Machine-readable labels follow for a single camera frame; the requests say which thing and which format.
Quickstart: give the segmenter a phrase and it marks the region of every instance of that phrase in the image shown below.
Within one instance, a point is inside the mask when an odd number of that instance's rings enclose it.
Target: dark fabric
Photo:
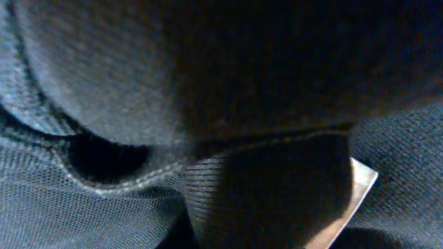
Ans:
[[[441,0],[16,2],[43,91],[122,144],[328,127],[443,92]]]
[[[349,123],[441,96],[441,9],[0,0],[0,247],[301,247]],[[353,129],[381,176],[335,248],[443,248],[442,118]]]

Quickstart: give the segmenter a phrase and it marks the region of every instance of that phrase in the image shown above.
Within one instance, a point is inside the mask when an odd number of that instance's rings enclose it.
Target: silver metal plate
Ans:
[[[351,166],[353,172],[351,203],[343,216],[319,232],[305,246],[305,249],[328,249],[354,216],[379,175],[373,169],[370,169],[368,166],[353,158],[351,158]]]

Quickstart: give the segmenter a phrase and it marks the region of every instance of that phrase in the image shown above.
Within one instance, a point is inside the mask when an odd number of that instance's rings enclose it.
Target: stitched seam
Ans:
[[[243,145],[238,145],[234,148],[227,149],[225,151],[222,151],[218,155],[212,156],[211,158],[220,158],[222,156],[228,156],[232,155],[234,153],[238,153],[241,151],[249,150],[249,149],[255,149],[258,147],[264,147],[269,145],[276,145],[280,143],[288,143],[288,142],[294,142],[298,140],[308,140],[311,138],[315,138],[318,136],[324,136],[324,135],[337,135],[337,136],[348,136],[349,132],[347,131],[337,131],[337,130],[324,130],[324,131],[315,131],[312,133],[308,133],[301,136],[287,136],[283,138],[274,138],[271,140],[265,140],[261,142],[251,142]],[[85,181],[80,180],[80,178],[76,178],[72,175],[72,173],[65,167],[63,163],[58,163],[58,167],[60,167],[64,173],[66,174],[66,177],[70,178],[72,181],[77,183],[80,187],[83,187],[89,191],[95,192],[96,194],[103,195],[103,194],[122,194],[124,192],[133,191],[133,190],[139,190],[150,183],[157,181],[159,179],[165,178],[168,175],[173,175],[174,173],[182,170],[183,168],[183,162],[186,160],[180,160],[177,162],[174,162],[163,169],[158,169],[153,172],[150,172],[149,174],[146,174],[145,176],[142,176],[140,178],[137,178],[136,180],[128,181],[126,183],[121,183],[117,185],[110,185],[107,186],[107,189],[98,189],[97,187],[104,187],[104,185],[96,184],[93,185],[86,185]]]
[[[80,133],[82,130],[76,124],[71,124],[64,113],[59,113],[54,104],[39,88],[35,72],[33,72],[33,68],[30,66],[23,37],[20,33],[14,1],[8,0],[5,1],[4,4],[7,12],[6,25],[12,34],[12,45],[15,48],[12,56],[16,62],[21,62],[20,65],[14,64],[14,67],[21,68],[20,78],[24,83],[13,84],[12,86],[17,90],[21,98],[25,99],[27,104],[32,104],[32,106],[30,108],[21,106],[12,100],[5,99],[3,96],[0,96],[0,101],[4,103],[5,108],[11,113],[14,113],[14,116],[17,115],[17,112],[20,112],[20,116],[25,120],[27,125],[29,125],[29,120],[27,119],[33,118],[40,129],[32,128],[38,132],[55,136],[60,133],[62,136],[71,136]]]

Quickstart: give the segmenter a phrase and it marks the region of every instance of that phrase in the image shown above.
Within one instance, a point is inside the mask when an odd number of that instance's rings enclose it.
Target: stitching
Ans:
[[[299,140],[308,140],[311,138],[315,138],[318,136],[324,136],[324,135],[337,135],[337,136],[348,136],[349,132],[347,131],[337,131],[337,130],[324,130],[324,131],[315,131],[312,133],[308,133],[305,135],[301,135],[301,136],[287,136],[287,137],[283,137],[283,138],[274,138],[271,140],[264,140],[261,142],[251,142],[248,144],[242,144],[242,145],[238,145],[234,148],[230,148],[227,149],[225,151],[222,151],[220,153],[218,153],[217,155],[211,156],[208,159],[203,160],[202,162],[214,159],[214,158],[221,158],[224,156],[228,156],[228,155],[232,155],[241,151],[245,151],[245,150],[249,150],[249,149],[255,149],[258,147],[263,147],[263,146],[268,146],[268,145],[276,145],[279,143],[288,143],[288,142],[294,142],[294,141],[299,141]],[[166,167],[164,167],[163,169],[158,169],[155,170],[153,172],[150,172],[140,178],[137,178],[136,180],[132,180],[132,181],[128,181],[125,183],[120,183],[117,185],[111,185],[111,186],[107,186],[107,189],[100,189],[97,187],[104,187],[104,185],[101,184],[94,184],[94,186],[92,185],[88,185],[87,183],[85,183],[85,181],[82,181],[81,178],[76,178],[72,175],[72,173],[66,168],[66,166],[62,163],[62,159],[58,158],[60,160],[60,162],[57,164],[57,166],[59,168],[61,168],[63,170],[63,172],[65,173],[66,177],[71,179],[74,183],[78,184],[80,187],[95,192],[96,194],[99,195],[106,195],[106,194],[122,194],[128,191],[134,191],[134,190],[140,190],[143,189],[144,187],[146,187],[147,185],[149,185],[150,183],[163,179],[166,176],[171,176],[173,174],[175,174],[176,172],[179,172],[183,169],[183,162],[185,162],[186,160],[180,160],[177,162],[174,162]]]
[[[29,107],[17,105],[10,98],[0,96],[0,102],[14,116],[20,112],[20,120],[25,122],[35,131],[55,136],[71,136],[81,132],[81,129],[75,123],[70,123],[69,118],[64,113],[59,113],[54,104],[42,93],[37,85],[35,72],[30,66],[29,57],[24,47],[23,37],[17,21],[15,1],[5,0],[2,4],[5,17],[3,18],[2,28],[8,29],[8,45],[13,50],[11,57],[14,59],[8,70],[20,68],[18,74],[23,84],[12,83],[8,88],[14,88],[14,92],[21,96],[21,99],[30,105]]]

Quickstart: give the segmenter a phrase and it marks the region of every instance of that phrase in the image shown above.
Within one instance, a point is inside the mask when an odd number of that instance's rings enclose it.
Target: textured fabric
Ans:
[[[328,127],[443,93],[441,0],[16,2],[45,93],[121,144]]]
[[[441,93],[441,2],[407,3],[335,7],[338,18],[319,3],[239,3],[247,15],[218,12],[230,3],[0,0],[0,247],[301,247],[349,198],[349,126],[330,125]],[[296,29],[295,51],[279,36],[293,26],[265,22],[294,13],[316,24]],[[245,32],[257,17],[264,33]],[[380,179],[335,248],[443,248],[442,118],[434,106],[354,129],[351,155]]]
[[[24,54],[11,3],[0,1],[0,101],[24,124],[53,135],[73,135],[77,126],[37,87]]]

